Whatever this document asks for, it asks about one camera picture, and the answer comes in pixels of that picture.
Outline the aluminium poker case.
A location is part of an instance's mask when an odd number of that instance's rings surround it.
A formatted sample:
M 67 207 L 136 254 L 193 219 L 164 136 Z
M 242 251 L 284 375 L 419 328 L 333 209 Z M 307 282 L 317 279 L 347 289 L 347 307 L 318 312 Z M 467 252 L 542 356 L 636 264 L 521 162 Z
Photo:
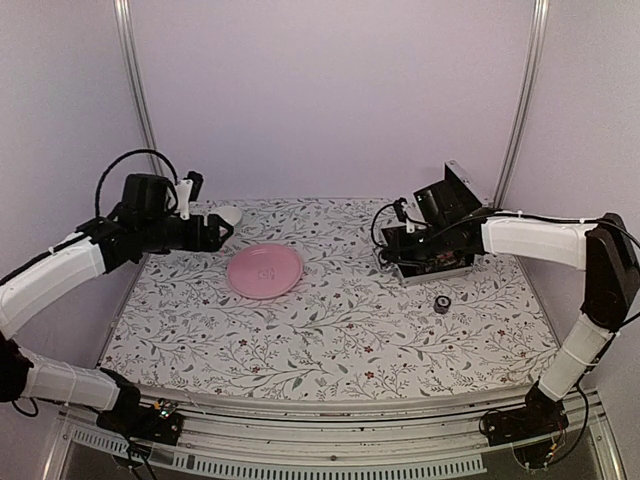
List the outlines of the aluminium poker case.
M 488 195 L 449 160 L 441 180 L 374 215 L 370 235 L 378 265 L 404 286 L 466 273 L 484 252 L 480 225 L 493 212 Z

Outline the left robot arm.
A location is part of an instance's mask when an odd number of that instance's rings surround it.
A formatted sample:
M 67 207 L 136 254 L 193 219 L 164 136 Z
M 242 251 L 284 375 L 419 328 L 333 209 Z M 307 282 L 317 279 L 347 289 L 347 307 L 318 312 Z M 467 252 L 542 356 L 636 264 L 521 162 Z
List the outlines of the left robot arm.
M 75 288 L 146 254 L 174 250 L 217 252 L 241 221 L 239 208 L 191 212 L 203 185 L 201 174 L 184 178 L 134 173 L 108 215 L 99 209 L 64 241 L 1 280 L 1 400 L 48 400 L 109 413 L 128 434 L 148 426 L 140 391 L 107 369 L 86 369 L 20 347 L 15 335 L 38 313 Z

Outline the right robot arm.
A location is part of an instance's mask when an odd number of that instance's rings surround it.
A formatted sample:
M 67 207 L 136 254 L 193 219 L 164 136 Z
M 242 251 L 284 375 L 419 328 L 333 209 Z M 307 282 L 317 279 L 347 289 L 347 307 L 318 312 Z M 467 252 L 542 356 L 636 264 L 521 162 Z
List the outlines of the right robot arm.
M 509 210 L 477 210 L 453 221 L 418 221 L 403 213 L 393 227 L 372 227 L 384 264 L 425 274 L 461 269 L 471 257 L 511 256 L 554 265 L 583 277 L 573 326 L 550 366 L 530 390 L 517 427 L 537 436 L 560 403 L 595 368 L 620 330 L 635 321 L 639 293 L 638 240 L 622 218 L 559 218 Z

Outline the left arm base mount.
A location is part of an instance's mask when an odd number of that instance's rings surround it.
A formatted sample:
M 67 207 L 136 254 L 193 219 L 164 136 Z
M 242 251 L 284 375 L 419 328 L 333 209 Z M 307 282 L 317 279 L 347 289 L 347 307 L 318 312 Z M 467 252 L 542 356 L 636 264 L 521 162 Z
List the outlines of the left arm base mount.
M 160 398 L 149 405 L 119 406 L 111 411 L 101 411 L 96 425 L 126 439 L 176 446 L 184 421 L 177 403 Z

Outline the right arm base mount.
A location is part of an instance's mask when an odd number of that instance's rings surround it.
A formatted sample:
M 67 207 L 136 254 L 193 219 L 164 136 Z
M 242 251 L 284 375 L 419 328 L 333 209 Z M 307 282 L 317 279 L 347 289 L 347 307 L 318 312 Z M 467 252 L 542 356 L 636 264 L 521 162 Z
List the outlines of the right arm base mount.
M 562 410 L 543 417 L 520 407 L 486 411 L 479 420 L 478 430 L 490 446 L 511 445 L 516 462 L 524 469 L 539 470 L 551 465 L 568 426 Z

